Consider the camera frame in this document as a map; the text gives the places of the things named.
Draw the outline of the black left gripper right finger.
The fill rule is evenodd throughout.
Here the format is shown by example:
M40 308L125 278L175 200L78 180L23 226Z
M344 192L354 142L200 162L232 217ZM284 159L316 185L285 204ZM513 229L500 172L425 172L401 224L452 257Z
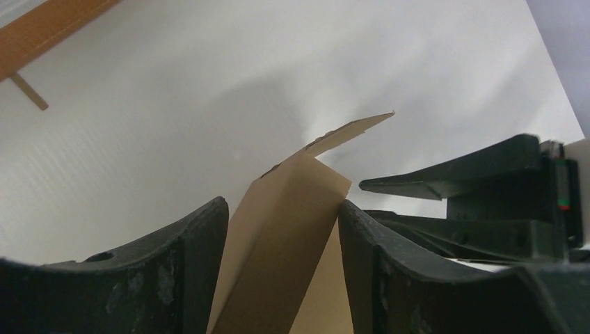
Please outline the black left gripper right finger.
M355 333L588 333L589 265L489 272L436 255L351 201L339 208Z

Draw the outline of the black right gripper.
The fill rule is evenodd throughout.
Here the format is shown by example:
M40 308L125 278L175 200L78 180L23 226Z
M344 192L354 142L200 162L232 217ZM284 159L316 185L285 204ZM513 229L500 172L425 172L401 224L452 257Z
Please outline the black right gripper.
M555 141L519 134L411 173L359 188L447 199L447 218L365 213L444 257L490 262L586 262L579 166Z

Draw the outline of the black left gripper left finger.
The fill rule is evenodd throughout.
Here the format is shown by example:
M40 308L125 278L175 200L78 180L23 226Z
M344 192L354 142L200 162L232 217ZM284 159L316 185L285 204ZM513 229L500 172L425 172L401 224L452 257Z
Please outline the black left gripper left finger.
M2 259L1 332L205 333L228 219L219 196L83 262Z

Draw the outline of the brown cardboard box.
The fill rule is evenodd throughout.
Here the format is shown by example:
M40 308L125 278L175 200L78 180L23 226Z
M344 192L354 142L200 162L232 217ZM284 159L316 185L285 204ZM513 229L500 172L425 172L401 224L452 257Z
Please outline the brown cardboard box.
M390 117L348 122L250 184L229 222L213 333L290 332L351 188L318 157Z

